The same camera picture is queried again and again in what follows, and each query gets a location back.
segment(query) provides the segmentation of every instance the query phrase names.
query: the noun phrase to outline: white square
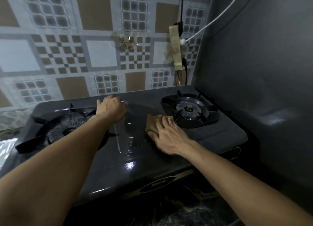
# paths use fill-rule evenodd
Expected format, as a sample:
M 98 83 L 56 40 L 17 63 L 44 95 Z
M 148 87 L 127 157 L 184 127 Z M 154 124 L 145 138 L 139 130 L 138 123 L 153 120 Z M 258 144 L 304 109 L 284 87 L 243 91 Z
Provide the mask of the white square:
M 40 70 L 26 39 L 0 39 L 0 67 L 3 72 Z
M 87 47 L 93 68 L 117 66 L 114 41 L 87 40 Z
M 166 46 L 170 42 L 166 41 L 156 41 L 154 42 L 154 51 L 153 51 L 153 64 L 169 64 L 173 61 L 173 57 L 166 59 L 167 49 Z

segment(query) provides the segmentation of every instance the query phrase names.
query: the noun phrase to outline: gas stove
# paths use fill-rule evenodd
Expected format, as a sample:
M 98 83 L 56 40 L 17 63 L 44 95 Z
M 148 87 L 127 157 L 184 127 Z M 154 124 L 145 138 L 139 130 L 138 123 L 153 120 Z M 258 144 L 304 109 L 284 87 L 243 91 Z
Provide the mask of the gas stove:
M 191 86 L 121 93 L 125 118 L 107 133 L 75 201 L 82 204 L 112 193 L 130 198 L 151 192 L 194 172 L 180 156 L 159 151 L 145 133 L 147 114 L 171 115 L 177 125 L 214 153 L 245 143 L 246 133 Z M 96 100 L 88 97 L 40 103 L 21 130 L 0 177 L 88 121 Z

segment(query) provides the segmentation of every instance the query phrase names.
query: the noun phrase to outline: brown cleaning cloth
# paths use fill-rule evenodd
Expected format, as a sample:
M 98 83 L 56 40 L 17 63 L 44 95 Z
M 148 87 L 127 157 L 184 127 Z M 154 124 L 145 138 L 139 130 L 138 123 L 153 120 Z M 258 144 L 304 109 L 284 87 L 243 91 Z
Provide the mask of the brown cleaning cloth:
M 162 121 L 162 117 L 163 117 L 163 115 L 153 116 L 153 115 L 148 114 L 147 115 L 147 124 L 146 124 L 146 133 L 148 133 L 149 131 L 153 131 L 154 133 L 156 133 L 158 135 L 159 131 L 156 128 L 156 121 L 157 121 L 157 119 L 159 121 Z

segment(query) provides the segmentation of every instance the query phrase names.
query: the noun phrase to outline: hand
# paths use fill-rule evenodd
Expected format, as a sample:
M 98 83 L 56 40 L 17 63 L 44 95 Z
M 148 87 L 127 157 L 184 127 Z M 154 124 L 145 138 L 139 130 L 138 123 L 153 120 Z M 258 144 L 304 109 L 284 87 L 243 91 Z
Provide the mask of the hand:
M 180 155 L 181 151 L 191 142 L 186 133 L 171 118 L 163 116 L 162 123 L 157 120 L 156 126 L 159 136 L 152 131 L 148 135 L 164 153 Z
M 126 114 L 127 101 L 121 102 L 120 97 L 107 96 L 103 102 L 97 100 L 97 113 L 95 116 L 109 118 L 112 123 L 120 121 Z

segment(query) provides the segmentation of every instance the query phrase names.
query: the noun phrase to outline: person's left arm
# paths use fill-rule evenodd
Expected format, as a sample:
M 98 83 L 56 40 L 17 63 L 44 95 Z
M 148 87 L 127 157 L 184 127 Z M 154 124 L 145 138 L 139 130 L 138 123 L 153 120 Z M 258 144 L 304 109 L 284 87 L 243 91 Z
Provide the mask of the person's left arm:
M 0 180 L 0 225 L 62 225 L 105 132 L 126 113 L 119 97 L 97 101 L 97 113 Z

